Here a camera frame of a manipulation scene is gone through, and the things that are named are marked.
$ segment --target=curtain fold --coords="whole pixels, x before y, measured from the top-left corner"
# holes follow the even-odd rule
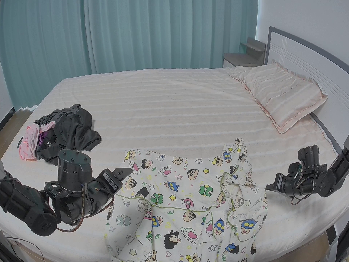
[[[258,0],[0,0],[0,61],[15,108],[62,79],[217,68],[254,37]]]

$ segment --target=pillow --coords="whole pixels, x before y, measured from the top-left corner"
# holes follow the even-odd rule
[[[327,99],[315,80],[289,72],[275,62],[238,66],[229,75],[242,83],[281,134]]]

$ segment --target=mattress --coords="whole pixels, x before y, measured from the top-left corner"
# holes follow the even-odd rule
[[[94,177],[105,168],[118,167],[124,151],[131,148],[200,158],[219,155],[223,145],[236,137],[245,141],[253,180],[262,187],[272,183],[276,173],[287,174],[302,147],[318,144],[320,162],[332,163],[336,153],[310,116],[279,134],[248,91],[229,76],[231,69],[148,69],[65,79],[20,129],[2,158],[5,169],[38,190],[45,181],[56,180],[57,167],[43,160],[21,160],[17,143],[26,125],[77,103],[92,114],[93,129],[102,137],[86,152],[92,158]],[[297,206],[268,191],[269,212],[257,234],[255,261],[278,258],[321,235],[347,210],[348,196],[348,180],[330,197],[315,194]],[[120,214],[127,208],[118,202],[115,206]],[[53,261],[110,261],[104,238],[106,216],[107,210],[86,219],[74,233],[55,231],[40,237],[1,211],[0,229],[35,243]]]

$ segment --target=white wall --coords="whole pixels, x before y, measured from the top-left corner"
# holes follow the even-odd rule
[[[2,72],[2,66],[0,64],[0,122],[12,109],[13,105],[8,94],[5,78]]]
[[[269,26],[301,37],[349,64],[349,0],[259,0],[256,39]]]

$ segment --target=bed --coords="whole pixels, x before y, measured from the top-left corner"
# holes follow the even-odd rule
[[[344,121],[349,118],[349,96],[343,90],[349,90],[349,68],[310,45],[270,29],[266,63],[275,59],[295,72],[311,75],[329,94],[313,117],[305,116],[284,134],[277,132],[241,83],[229,76],[234,68],[125,71],[61,81],[28,118],[2,162],[14,177],[38,190],[45,181],[56,180],[57,167],[43,160],[21,160],[17,143],[26,125],[54,109],[79,103],[92,114],[93,129],[102,137],[98,146],[86,152],[92,158],[93,176],[104,168],[118,167],[125,150],[133,147],[198,158],[216,156],[236,137],[245,141],[254,179],[262,187],[272,183],[277,172],[286,174],[288,165],[297,162],[298,150],[308,145],[317,144],[320,163],[329,165],[347,137]],[[348,180],[334,195],[312,195],[296,207],[268,191],[269,212],[256,238],[255,261],[276,259],[321,235],[348,209],[348,196]],[[115,207],[120,214],[127,208],[118,202]],[[106,216],[104,211],[85,220],[74,233],[55,231],[40,237],[11,214],[0,212],[0,229],[35,243],[52,261],[102,262],[110,261]]]

